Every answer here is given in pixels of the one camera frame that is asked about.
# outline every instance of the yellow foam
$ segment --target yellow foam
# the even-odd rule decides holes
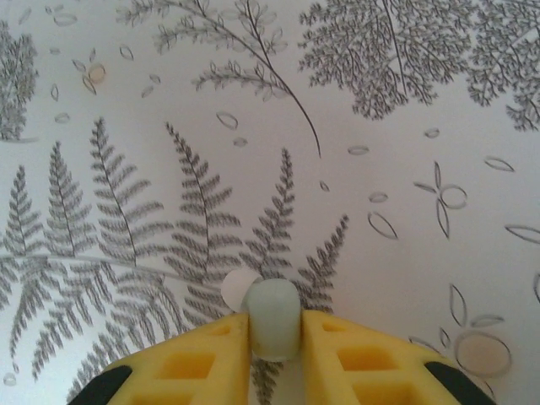
[[[132,374],[108,405],[246,405],[248,324],[226,316],[109,365]]]
[[[459,405],[424,364],[428,349],[320,311],[302,313],[308,405]]]

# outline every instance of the white paper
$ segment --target white paper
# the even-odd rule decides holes
[[[246,264],[537,403],[539,9],[0,2],[0,402],[225,315]],[[301,403],[273,368],[251,403]]]

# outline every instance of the fern illustration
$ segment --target fern illustration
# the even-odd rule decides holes
[[[129,186],[124,186],[137,167],[123,165],[124,155],[114,153],[115,148],[109,145],[109,136],[105,133],[103,119],[95,123],[95,130],[92,133],[93,137],[90,139],[94,147],[91,152],[94,157],[92,169],[97,172],[94,182],[101,186],[95,191],[95,195],[102,200],[98,203],[98,209],[106,216],[105,219],[99,220],[101,251],[108,257],[133,265],[137,264],[138,258],[166,251],[164,246],[145,242],[159,232],[172,229],[172,224],[154,221],[136,226],[140,219],[163,209],[163,204],[152,201],[134,207],[129,205],[150,185],[150,182],[137,180]]]
[[[67,400],[71,401],[108,364],[130,354],[127,342],[138,349],[156,344],[156,327],[162,333],[159,340],[168,339],[186,330],[181,322],[180,307],[163,277],[141,272],[128,272],[117,279],[111,319],[106,333],[98,336],[92,351],[83,361]]]
[[[11,285],[19,281],[19,264],[13,258],[0,259],[0,311],[9,305]]]
[[[184,192],[180,210],[190,214],[193,220],[181,220],[176,225],[180,232],[172,235],[176,242],[165,257],[183,279],[190,282],[190,295],[185,298],[188,309],[183,310],[186,319],[195,326],[216,320],[225,314],[227,305],[223,302],[219,289],[213,284],[223,280],[227,267],[239,266],[236,256],[221,253],[230,246],[241,246],[242,241],[229,233],[218,232],[218,228],[239,227],[240,221],[231,213],[219,211],[232,193],[232,188],[219,190],[219,175],[208,176],[208,162],[193,153],[185,139],[167,124],[173,138],[176,152],[180,155],[181,169],[186,176],[182,182]]]
[[[348,217],[343,215],[330,240],[324,243],[324,249],[317,247],[317,258],[307,257],[310,268],[298,270],[303,280],[293,280],[293,283],[300,292],[303,308],[333,313],[332,297],[328,290],[334,288],[332,284],[332,278],[336,275],[334,266],[345,241],[347,228]]]
[[[300,15],[310,27],[300,70],[311,85],[335,82],[353,112],[380,120],[416,99],[431,105],[435,84],[467,70],[471,0],[327,0]]]
[[[272,405],[273,392],[277,385],[276,379],[283,369],[283,363],[272,363],[262,359],[252,361],[251,378],[260,405]]]
[[[321,145],[310,117],[273,66],[272,57],[283,51],[287,42],[282,40],[281,28],[270,28],[276,14],[270,12],[267,5],[261,5],[257,0],[237,0],[234,8],[218,12],[210,7],[209,0],[132,0],[130,8],[118,9],[117,21],[134,26],[144,22],[151,14],[163,18],[172,8],[182,11],[183,15],[174,28],[159,26],[159,33],[154,37],[159,53],[170,50],[179,39],[209,44],[215,46],[216,50],[226,48],[246,52],[254,60],[251,67],[242,67],[236,60],[223,66],[210,63],[209,70],[193,80],[193,84],[197,89],[205,84],[212,84],[215,89],[223,89],[232,83],[242,87],[250,85],[263,101],[272,97],[291,97],[307,120],[321,156]],[[235,32],[230,27],[235,22],[240,23],[241,32]]]
[[[8,225],[3,244],[15,256],[26,256],[40,249],[42,242],[36,235],[43,228],[38,222],[39,212],[32,211],[32,199],[26,191],[24,166],[19,166],[13,180],[9,201]]]
[[[106,305],[112,302],[109,286],[117,285],[117,281],[109,263],[85,262],[70,266],[64,285],[60,299],[54,300],[55,308],[43,321],[36,343],[32,359],[35,380],[50,357],[56,355],[56,348],[63,348],[63,339],[73,340],[75,332],[82,335],[83,323],[94,325],[89,306],[101,316],[106,315]]]
[[[46,257],[24,259],[19,265],[19,281],[22,284],[19,305],[13,317],[13,326],[9,339],[9,353],[13,358],[23,330],[38,310],[52,300],[50,291],[60,291],[60,280],[67,275],[66,268],[60,262]]]
[[[540,124],[540,6],[535,1],[483,0],[477,45],[468,77],[471,98],[482,106],[512,91],[516,106],[506,111],[517,130]]]
[[[262,228],[253,228],[257,240],[247,240],[250,252],[241,252],[240,257],[251,269],[259,272],[263,278],[283,278],[280,268],[291,267],[288,260],[280,253],[290,251],[288,228],[293,226],[294,188],[293,165],[287,149],[282,150],[280,182],[276,184],[278,197],[272,198],[273,208],[265,208],[265,215],[259,217]]]
[[[49,169],[50,230],[45,231],[47,249],[58,256],[74,257],[97,242],[95,227],[86,222],[91,206],[82,205],[83,192],[60,153],[60,143],[52,148]]]
[[[0,44],[0,140],[17,141],[26,124],[26,103],[34,95],[37,52],[30,35],[15,40],[2,20]]]

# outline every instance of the square opening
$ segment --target square opening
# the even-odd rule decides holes
[[[165,361],[157,378],[162,380],[205,379],[212,369],[215,357],[212,353],[174,353]]]
[[[394,370],[396,363],[390,354],[376,346],[342,348],[337,351],[345,371]]]
[[[407,382],[356,383],[353,389],[361,405],[426,405],[416,387]]]
[[[134,396],[129,405],[189,405],[191,401],[190,394],[147,394]]]
[[[229,333],[230,333],[230,326],[223,325],[222,327],[216,327],[209,334],[212,336],[223,336],[223,335],[228,335]]]
[[[347,329],[344,327],[340,327],[339,325],[333,325],[332,323],[324,322],[322,324],[322,329],[324,329],[327,332],[344,332]]]

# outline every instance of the black rubber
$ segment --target black rubber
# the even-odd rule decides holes
[[[97,375],[68,405],[107,405],[131,373],[121,365]]]
[[[426,363],[424,366],[461,405],[496,405],[460,370],[438,361]]]

